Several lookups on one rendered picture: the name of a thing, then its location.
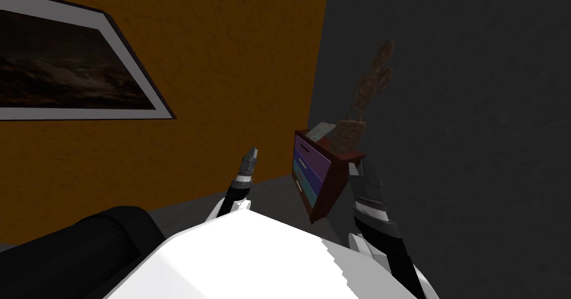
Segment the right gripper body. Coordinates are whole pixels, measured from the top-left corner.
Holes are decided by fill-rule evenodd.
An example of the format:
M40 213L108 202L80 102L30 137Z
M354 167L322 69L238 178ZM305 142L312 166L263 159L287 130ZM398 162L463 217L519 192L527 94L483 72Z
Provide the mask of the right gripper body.
M371 208L385 208L384 184L377 175L350 175L355 201Z

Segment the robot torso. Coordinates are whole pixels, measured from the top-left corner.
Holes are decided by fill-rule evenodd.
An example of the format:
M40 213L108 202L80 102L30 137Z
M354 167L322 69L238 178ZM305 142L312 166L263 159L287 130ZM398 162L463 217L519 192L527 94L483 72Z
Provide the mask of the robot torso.
M416 299L373 258L239 209L168 238L104 299Z

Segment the dark framed landscape picture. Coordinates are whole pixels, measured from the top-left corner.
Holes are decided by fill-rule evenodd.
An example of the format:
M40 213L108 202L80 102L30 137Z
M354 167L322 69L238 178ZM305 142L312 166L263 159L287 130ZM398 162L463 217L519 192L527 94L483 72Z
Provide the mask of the dark framed landscape picture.
M109 14L0 0L0 121L174 118Z

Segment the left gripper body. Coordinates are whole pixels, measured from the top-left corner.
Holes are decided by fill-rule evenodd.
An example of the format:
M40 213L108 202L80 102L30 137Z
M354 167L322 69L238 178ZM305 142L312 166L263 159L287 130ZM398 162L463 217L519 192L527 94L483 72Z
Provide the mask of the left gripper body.
M239 168L239 175L244 177L252 177L255 166L257 164L258 149L252 146L246 155L242 158Z

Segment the red-brown dresser with coloured drawers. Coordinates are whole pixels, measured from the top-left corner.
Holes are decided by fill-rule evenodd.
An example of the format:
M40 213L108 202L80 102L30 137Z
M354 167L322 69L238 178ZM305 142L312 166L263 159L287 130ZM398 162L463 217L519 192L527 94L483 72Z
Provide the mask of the red-brown dresser with coloured drawers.
M344 118L294 133L291 176L310 223L328 215L349 180L349 165L358 166L365 157L356 150L367 126L363 116L374 96L390 82L393 69L386 63L394 47L394 40L389 40L378 50L370 72L356 85Z

